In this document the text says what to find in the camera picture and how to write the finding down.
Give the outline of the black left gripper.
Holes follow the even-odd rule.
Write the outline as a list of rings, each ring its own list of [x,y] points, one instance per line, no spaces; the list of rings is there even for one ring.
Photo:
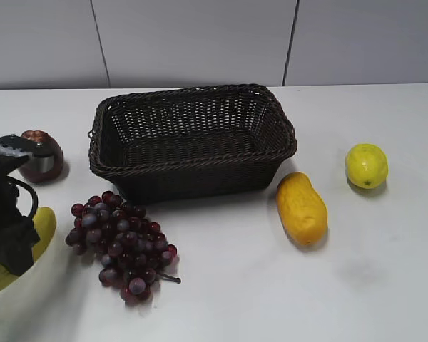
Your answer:
[[[0,137],[0,264],[21,276],[33,265],[32,247],[40,241],[33,218],[39,199],[32,186],[10,176],[51,150],[18,135]]]

